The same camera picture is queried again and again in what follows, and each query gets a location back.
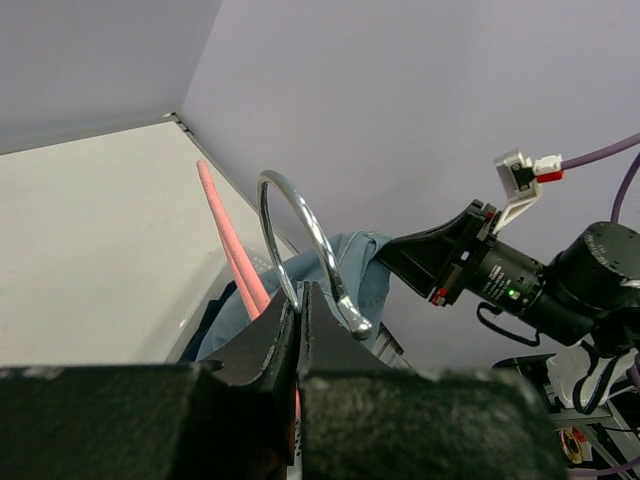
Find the pink stick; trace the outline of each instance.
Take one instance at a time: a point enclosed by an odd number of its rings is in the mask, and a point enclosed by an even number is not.
[[[243,290],[246,287],[245,293],[247,293],[248,297],[252,300],[252,303],[255,305],[259,315],[265,310],[265,308],[267,308],[270,301],[269,295],[264,289],[253,265],[251,265],[251,261],[249,260],[249,257],[247,257],[247,253],[244,251],[238,235],[233,229],[231,220],[222,205],[222,201],[218,196],[213,179],[209,173],[207,162],[205,160],[199,160],[197,166],[198,175],[200,176],[200,181],[202,182],[202,187],[204,188],[209,208],[211,208],[213,218],[218,227],[218,234],[222,240],[225,255],[227,256],[234,277],[236,278],[236,283],[238,284],[238,290],[242,295]],[[251,301],[249,298],[245,298],[244,296],[242,299],[245,303],[245,307],[247,307],[249,315],[251,316],[251,312],[255,312],[255,310],[250,306]]]

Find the white bracket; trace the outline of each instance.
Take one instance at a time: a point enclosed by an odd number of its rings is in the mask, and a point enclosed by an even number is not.
[[[520,150],[513,150],[495,160],[498,176],[507,194],[507,204],[503,208],[500,218],[496,222],[493,234],[497,234],[502,228],[511,223],[516,217],[522,215],[531,205],[542,196],[542,187],[535,178],[531,182],[518,185],[514,172],[524,168],[533,168],[530,158],[524,158]]]

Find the metal ring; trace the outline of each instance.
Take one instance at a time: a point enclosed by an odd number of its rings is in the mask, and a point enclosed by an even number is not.
[[[302,195],[298,193],[286,177],[273,170],[265,170],[260,174],[260,180],[258,180],[258,213],[260,216],[260,224],[262,225],[262,234],[267,242],[269,256],[275,265],[278,279],[280,280],[282,290],[287,299],[291,302],[296,312],[302,310],[302,303],[284,268],[282,257],[276,244],[276,237],[273,233],[273,225],[271,224],[267,202],[267,187],[270,183],[282,192],[311,235],[313,244],[316,247],[316,252],[318,253],[318,258],[320,259],[320,264],[327,274],[327,277],[329,277],[331,295],[338,306],[338,311],[342,315],[342,318],[347,322],[349,330],[351,330],[351,333],[356,339],[367,339],[373,331],[373,326],[371,322],[360,313],[356,304],[353,303],[351,297],[349,297],[342,283],[340,272],[338,271],[336,256],[333,253],[329,240],[318,223],[318,219]]]

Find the white connector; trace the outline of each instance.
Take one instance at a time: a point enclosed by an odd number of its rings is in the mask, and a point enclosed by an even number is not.
[[[533,174],[546,175],[547,173],[555,173],[562,170],[562,155],[549,155],[542,157],[533,164]]]

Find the white wall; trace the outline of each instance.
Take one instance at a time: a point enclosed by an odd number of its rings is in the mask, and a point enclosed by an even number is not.
[[[0,2],[0,153],[177,110],[221,1]]]
[[[273,168],[329,233],[415,232],[502,202],[507,150],[573,156],[639,131],[639,17],[635,0],[227,1],[179,113],[250,198]],[[548,261],[608,215],[630,157],[550,186],[503,239]],[[632,200],[623,220],[640,228]],[[395,282],[388,323],[419,366],[532,351],[480,326],[476,303],[436,309]]]
[[[180,357],[233,278],[200,158],[173,122],[0,156],[0,366]],[[210,171],[268,258],[258,215]]]

